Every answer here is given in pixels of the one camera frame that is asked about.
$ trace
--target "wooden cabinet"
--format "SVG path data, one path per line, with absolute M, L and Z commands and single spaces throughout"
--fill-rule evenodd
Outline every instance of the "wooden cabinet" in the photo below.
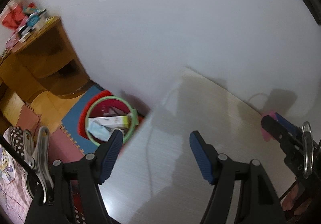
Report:
M 29 103 L 43 91 L 69 99 L 92 85 L 59 17 L 15 45 L 1 61 L 0 78 Z
M 8 87 L 0 80 L 0 99 L 4 96 Z M 11 123 L 7 120 L 7 118 L 0 111 L 0 134 L 4 134 L 4 132 L 11 126 Z

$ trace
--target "black clamp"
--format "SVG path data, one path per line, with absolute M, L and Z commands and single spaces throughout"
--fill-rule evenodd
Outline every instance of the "black clamp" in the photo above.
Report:
M 203 178 L 215 185 L 201 224 L 226 222 L 234 182 L 241 180 L 235 224 L 285 224 L 286 219 L 273 185 L 261 163 L 235 162 L 206 144 L 198 131 L 190 134 L 190 146 Z
M 270 115 L 261 120 L 262 128 L 280 143 L 285 153 L 284 163 L 296 176 L 296 181 L 281 196 L 280 201 L 298 183 L 304 191 L 298 196 L 290 211 L 285 211 L 286 219 L 307 199 L 312 199 L 306 211 L 300 216 L 297 224 L 317 223 L 321 208 L 321 142 L 317 145 L 312 139 L 311 126 L 305 122 L 301 128 L 291 124 L 280 114 L 275 118 Z
M 112 224 L 98 185 L 109 178 L 123 144 L 123 133 L 115 130 L 108 142 L 95 153 L 71 163 L 53 162 L 50 175 L 54 181 L 54 198 L 43 204 L 43 189 L 38 188 L 29 208 L 25 224 L 76 223 L 71 180 L 78 180 L 86 223 Z

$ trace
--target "metal binder clip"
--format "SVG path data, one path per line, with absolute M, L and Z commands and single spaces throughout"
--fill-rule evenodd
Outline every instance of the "metal binder clip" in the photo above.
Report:
M 302 125 L 302 144 L 304 155 L 303 176 L 307 179 L 312 174 L 314 151 L 311 125 L 308 121 Z
M 48 169 L 48 145 L 49 130 L 46 126 L 42 126 L 38 132 L 36 148 L 33 146 L 33 137 L 30 131 L 23 132 L 24 160 L 38 176 L 43 189 L 43 203 L 49 203 L 53 199 L 54 183 L 49 174 Z M 26 173 L 26 187 L 33 198 L 34 194 L 28 181 L 28 173 Z

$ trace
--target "box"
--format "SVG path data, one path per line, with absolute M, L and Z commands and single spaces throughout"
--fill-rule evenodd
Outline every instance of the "box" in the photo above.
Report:
M 108 128 L 129 128 L 130 117 L 129 116 L 111 116 L 111 117 L 93 117 L 88 119 L 88 123 L 94 121 L 99 125 Z

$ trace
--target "white wall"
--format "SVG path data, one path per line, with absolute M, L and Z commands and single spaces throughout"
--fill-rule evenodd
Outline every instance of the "white wall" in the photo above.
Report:
M 10 29 L 4 27 L 0 23 L 0 55 L 5 50 L 5 44 L 12 33 L 13 33 L 13 30 L 10 30 Z
M 310 120 L 320 139 L 321 28 L 302 0 L 34 1 L 116 94 L 153 106 L 187 65 L 258 110 Z

